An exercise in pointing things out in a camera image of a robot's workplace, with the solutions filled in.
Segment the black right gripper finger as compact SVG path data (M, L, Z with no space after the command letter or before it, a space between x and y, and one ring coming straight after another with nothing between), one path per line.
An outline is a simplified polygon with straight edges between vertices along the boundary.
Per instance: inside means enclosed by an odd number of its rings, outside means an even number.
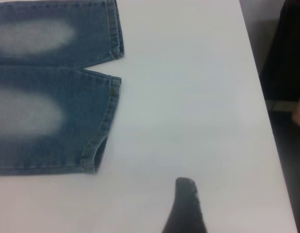
M189 178L179 177L175 181L174 203L164 233L203 233L204 220L197 187Z

